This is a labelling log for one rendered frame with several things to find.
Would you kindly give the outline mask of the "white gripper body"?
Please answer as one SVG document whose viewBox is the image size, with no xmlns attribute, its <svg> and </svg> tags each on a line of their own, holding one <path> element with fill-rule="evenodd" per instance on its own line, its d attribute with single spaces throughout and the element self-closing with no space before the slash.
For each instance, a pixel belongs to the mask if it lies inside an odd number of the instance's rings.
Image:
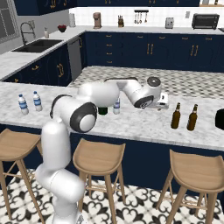
<svg viewBox="0 0 224 224">
<path fill-rule="evenodd" d="M 168 109 L 169 104 L 164 102 L 153 102 L 150 107 L 152 109 Z"/>
</svg>

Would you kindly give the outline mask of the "brown glass bottle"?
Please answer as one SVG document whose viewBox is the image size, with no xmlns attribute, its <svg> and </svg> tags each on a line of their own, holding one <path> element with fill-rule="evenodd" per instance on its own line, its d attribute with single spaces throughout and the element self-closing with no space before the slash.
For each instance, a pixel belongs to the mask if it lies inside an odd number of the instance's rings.
<svg viewBox="0 0 224 224">
<path fill-rule="evenodd" d="M 172 115 L 172 120 L 171 120 L 171 127 L 173 129 L 176 129 L 179 126 L 179 119 L 180 119 L 180 103 L 177 104 L 177 107 L 175 111 L 173 112 Z"/>
<path fill-rule="evenodd" d="M 198 105 L 195 104 L 193 107 L 192 113 L 189 115 L 187 129 L 190 131 L 194 130 L 194 128 L 195 128 L 195 124 L 196 124 L 197 117 L 198 117 L 197 116 L 197 108 L 198 108 Z"/>
</svg>

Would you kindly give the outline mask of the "clear plastic bottle blue label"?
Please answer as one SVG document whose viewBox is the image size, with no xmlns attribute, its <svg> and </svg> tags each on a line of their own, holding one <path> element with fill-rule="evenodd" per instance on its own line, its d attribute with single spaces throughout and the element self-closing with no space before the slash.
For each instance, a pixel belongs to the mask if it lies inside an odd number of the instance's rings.
<svg viewBox="0 0 224 224">
<path fill-rule="evenodd" d="M 19 104 L 19 107 L 21 109 L 21 112 L 23 115 L 27 115 L 29 113 L 29 109 L 28 109 L 28 106 L 27 106 L 27 102 L 25 100 L 25 98 L 23 97 L 22 94 L 20 94 L 18 96 L 18 104 Z"/>
<path fill-rule="evenodd" d="M 35 109 L 37 111 L 41 111 L 42 110 L 41 99 L 36 91 L 33 92 L 33 102 L 34 102 Z"/>
<path fill-rule="evenodd" d="M 113 113 L 115 115 L 120 114 L 120 98 L 118 98 L 113 106 Z"/>
</svg>

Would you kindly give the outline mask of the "navy base cupboards long run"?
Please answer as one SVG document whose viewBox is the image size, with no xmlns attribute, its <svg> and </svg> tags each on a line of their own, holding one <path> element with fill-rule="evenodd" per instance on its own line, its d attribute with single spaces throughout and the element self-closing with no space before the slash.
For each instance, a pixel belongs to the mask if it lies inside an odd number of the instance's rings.
<svg viewBox="0 0 224 224">
<path fill-rule="evenodd" d="M 224 73 L 224 35 L 86 31 L 81 64 Z"/>
</svg>

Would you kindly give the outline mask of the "black rounded object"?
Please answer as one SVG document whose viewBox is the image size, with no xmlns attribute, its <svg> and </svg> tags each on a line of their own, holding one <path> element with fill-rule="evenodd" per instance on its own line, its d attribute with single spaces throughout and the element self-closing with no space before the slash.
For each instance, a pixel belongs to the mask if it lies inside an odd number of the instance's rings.
<svg viewBox="0 0 224 224">
<path fill-rule="evenodd" d="M 221 130 L 224 130 L 224 108 L 221 108 L 216 112 L 215 126 Z"/>
</svg>

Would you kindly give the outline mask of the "navy island cabinet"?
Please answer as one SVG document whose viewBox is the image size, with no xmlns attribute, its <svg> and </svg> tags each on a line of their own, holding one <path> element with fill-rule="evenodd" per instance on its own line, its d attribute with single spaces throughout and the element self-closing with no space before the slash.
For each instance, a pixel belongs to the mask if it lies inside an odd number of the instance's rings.
<svg viewBox="0 0 224 224">
<path fill-rule="evenodd" d="M 5 124 L 0 124 L 0 133 L 6 128 L 13 131 L 28 132 L 32 134 L 41 133 L 41 129 Z M 206 150 L 162 143 L 134 141 L 122 139 L 120 137 L 113 138 L 75 133 L 70 134 L 72 157 L 82 137 L 92 142 L 104 142 L 109 144 L 126 143 L 122 160 L 122 175 L 124 184 L 130 186 L 147 187 L 155 190 L 162 190 L 166 176 L 170 170 L 170 149 L 176 152 L 198 154 L 209 157 L 222 155 L 224 159 L 224 152 L 219 150 Z M 24 159 L 24 163 L 28 169 L 30 168 L 36 170 L 42 162 L 43 159 L 37 148 L 35 148 L 31 154 Z"/>
</svg>

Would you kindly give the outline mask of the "wooden bar stool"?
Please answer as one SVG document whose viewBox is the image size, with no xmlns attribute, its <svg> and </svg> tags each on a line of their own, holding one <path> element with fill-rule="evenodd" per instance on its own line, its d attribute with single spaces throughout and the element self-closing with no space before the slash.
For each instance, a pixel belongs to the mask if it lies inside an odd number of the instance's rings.
<svg viewBox="0 0 224 224">
<path fill-rule="evenodd" d="M 222 156 L 206 157 L 170 150 L 170 165 L 171 168 L 156 206 L 156 209 L 159 209 L 167 189 L 170 189 L 171 212 L 166 224 L 172 224 L 180 206 L 195 208 L 195 215 L 198 215 L 200 209 L 204 209 L 205 224 L 212 224 L 217 195 L 224 191 Z M 199 193 L 198 202 L 184 200 L 187 190 Z"/>
<path fill-rule="evenodd" d="M 5 129 L 0 133 L 0 186 L 2 187 L 3 198 L 9 219 L 11 219 L 11 209 L 5 178 L 11 176 L 22 179 L 30 193 L 32 202 L 42 224 L 45 224 L 39 205 L 32 191 L 31 181 L 34 179 L 34 175 L 27 172 L 24 162 L 24 158 L 35 148 L 38 148 L 39 153 L 42 153 L 40 135 L 16 132 L 9 129 Z"/>
<path fill-rule="evenodd" d="M 122 193 L 122 202 L 126 203 L 123 184 L 123 154 L 126 144 L 90 142 L 82 138 L 73 154 L 73 164 L 79 171 L 79 177 L 86 183 L 88 195 L 92 191 L 104 192 L 108 195 L 108 203 L 112 222 L 116 224 L 116 210 L 113 194 Z M 105 186 L 92 185 L 93 176 L 103 176 Z"/>
</svg>

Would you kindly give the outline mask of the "black toaster oven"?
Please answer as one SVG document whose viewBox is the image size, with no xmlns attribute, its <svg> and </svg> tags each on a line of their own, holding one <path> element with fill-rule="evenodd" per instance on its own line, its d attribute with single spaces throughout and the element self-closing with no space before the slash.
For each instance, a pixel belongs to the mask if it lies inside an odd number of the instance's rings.
<svg viewBox="0 0 224 224">
<path fill-rule="evenodd" d="M 218 14 L 198 14 L 195 13 L 192 18 L 193 29 L 213 29 L 215 30 L 219 22 Z"/>
</svg>

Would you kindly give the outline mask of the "grey dishwasher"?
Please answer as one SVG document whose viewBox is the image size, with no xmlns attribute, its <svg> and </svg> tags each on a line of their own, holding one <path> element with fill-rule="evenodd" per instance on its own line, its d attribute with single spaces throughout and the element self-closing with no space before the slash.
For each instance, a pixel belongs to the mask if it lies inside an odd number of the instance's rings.
<svg viewBox="0 0 224 224">
<path fill-rule="evenodd" d="M 81 53 L 78 38 L 73 38 L 67 43 L 72 80 L 75 81 L 81 74 Z"/>
</svg>

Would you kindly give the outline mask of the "brown coffee machine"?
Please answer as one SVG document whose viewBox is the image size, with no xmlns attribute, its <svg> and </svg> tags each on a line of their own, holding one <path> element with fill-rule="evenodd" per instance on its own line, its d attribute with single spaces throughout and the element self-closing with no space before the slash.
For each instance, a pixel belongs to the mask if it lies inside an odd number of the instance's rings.
<svg viewBox="0 0 224 224">
<path fill-rule="evenodd" d="M 93 14 L 93 19 L 94 19 L 94 28 L 95 29 L 101 29 L 102 28 L 101 13 L 100 12 L 95 12 Z"/>
</svg>

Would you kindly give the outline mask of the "navy base cupboards under sink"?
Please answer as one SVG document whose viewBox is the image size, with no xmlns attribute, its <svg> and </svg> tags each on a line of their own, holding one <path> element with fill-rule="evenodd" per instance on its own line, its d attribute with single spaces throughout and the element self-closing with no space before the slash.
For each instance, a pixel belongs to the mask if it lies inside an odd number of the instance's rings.
<svg viewBox="0 0 224 224">
<path fill-rule="evenodd" d="M 66 87 L 72 81 L 67 45 L 33 62 L 4 82 Z"/>
</svg>

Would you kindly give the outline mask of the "black sink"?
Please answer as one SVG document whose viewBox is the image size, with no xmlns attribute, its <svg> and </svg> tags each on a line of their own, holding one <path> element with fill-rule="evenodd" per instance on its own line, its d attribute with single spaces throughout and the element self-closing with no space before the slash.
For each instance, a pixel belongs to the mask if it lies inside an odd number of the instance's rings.
<svg viewBox="0 0 224 224">
<path fill-rule="evenodd" d="M 43 53 L 43 52 L 55 50 L 63 45 L 64 45 L 64 42 L 60 39 L 39 39 L 37 41 L 31 42 L 28 45 L 23 45 L 17 49 L 14 49 L 14 52 Z"/>
</svg>

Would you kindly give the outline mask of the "window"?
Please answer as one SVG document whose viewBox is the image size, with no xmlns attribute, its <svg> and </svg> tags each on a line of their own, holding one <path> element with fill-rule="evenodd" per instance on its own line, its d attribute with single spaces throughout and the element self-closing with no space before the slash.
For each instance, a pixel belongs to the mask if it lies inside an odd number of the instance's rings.
<svg viewBox="0 0 224 224">
<path fill-rule="evenodd" d="M 11 0 L 0 0 L 0 44 L 18 37 L 18 26 Z"/>
</svg>

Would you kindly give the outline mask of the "wooden wall shelf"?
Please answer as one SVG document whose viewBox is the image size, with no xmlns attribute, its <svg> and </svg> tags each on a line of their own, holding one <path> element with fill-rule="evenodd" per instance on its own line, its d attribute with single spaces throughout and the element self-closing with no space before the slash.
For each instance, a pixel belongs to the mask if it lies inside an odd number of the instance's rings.
<svg viewBox="0 0 224 224">
<path fill-rule="evenodd" d="M 224 0 L 200 0 L 199 7 L 224 7 Z"/>
</svg>

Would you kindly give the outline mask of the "navy wall cupboards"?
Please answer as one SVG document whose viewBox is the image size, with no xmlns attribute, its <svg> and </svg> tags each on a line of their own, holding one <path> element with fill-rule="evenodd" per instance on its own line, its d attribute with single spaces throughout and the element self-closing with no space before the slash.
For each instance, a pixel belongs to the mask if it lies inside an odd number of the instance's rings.
<svg viewBox="0 0 224 224">
<path fill-rule="evenodd" d="M 13 0 L 19 16 L 41 16 L 73 7 L 199 7 L 200 0 Z"/>
</svg>

